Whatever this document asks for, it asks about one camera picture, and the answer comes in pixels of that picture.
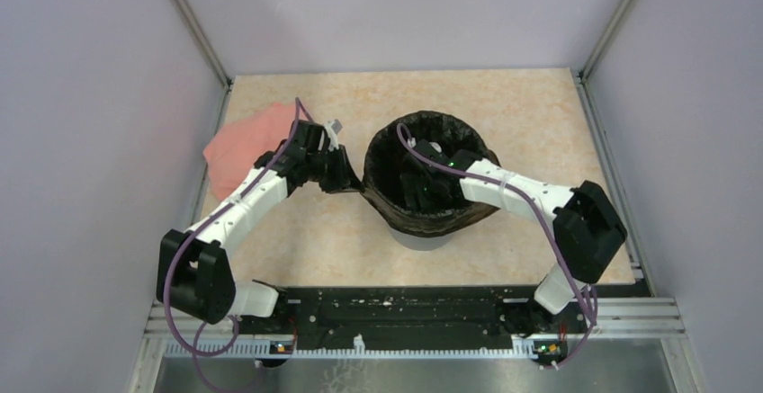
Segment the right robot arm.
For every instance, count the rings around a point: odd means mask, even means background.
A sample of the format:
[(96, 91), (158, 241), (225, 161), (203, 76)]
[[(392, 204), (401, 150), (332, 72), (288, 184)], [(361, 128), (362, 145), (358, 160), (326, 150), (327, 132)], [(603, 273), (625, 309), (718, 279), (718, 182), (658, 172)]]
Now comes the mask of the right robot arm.
[(405, 201), (424, 209), (475, 203), (540, 226), (555, 264), (527, 308), (534, 329), (551, 332), (563, 321), (564, 309), (572, 300), (585, 315), (592, 314), (592, 287), (628, 237), (601, 185), (589, 180), (576, 186), (538, 181), (469, 150), (446, 156), (424, 139), (399, 136), (395, 144), (415, 175), (415, 181), (404, 186)]

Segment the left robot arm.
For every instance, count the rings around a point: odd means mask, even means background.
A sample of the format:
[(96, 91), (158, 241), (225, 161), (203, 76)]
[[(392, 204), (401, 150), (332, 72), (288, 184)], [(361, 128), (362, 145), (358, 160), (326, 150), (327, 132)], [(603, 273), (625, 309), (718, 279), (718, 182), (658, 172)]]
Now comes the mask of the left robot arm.
[(338, 141), (341, 129), (337, 120), (298, 121), (212, 213), (185, 231), (169, 230), (159, 247), (157, 299), (209, 324), (244, 316), (267, 333), (283, 330), (289, 318), (283, 292), (261, 281), (235, 281), (230, 259), (265, 214), (305, 183), (328, 194), (361, 191)]

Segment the grey plastic trash bin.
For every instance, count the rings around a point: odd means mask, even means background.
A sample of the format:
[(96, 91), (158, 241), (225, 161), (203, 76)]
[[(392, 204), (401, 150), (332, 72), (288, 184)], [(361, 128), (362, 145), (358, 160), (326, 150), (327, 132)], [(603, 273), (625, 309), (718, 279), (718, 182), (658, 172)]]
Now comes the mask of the grey plastic trash bin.
[(400, 232), (396, 229), (390, 228), (390, 235), (401, 246), (406, 247), (409, 250), (428, 252), (439, 249), (450, 243), (458, 232), (449, 233), (437, 237), (417, 237), (410, 234)]

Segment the black plastic trash bag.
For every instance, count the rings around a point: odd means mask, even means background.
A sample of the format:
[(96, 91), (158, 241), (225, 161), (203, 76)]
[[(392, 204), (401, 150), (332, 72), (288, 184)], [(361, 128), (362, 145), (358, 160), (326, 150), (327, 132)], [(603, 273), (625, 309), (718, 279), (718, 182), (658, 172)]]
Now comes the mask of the black plastic trash bag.
[(468, 123), (442, 112), (419, 111), (397, 118), (372, 137), (364, 158), (362, 195), (387, 224), (414, 237), (440, 237), (467, 228), (498, 211), (466, 200), (457, 175), (427, 165), (404, 147), (397, 127), (409, 129), (407, 141), (427, 159), (465, 170), (467, 158), (499, 160)]

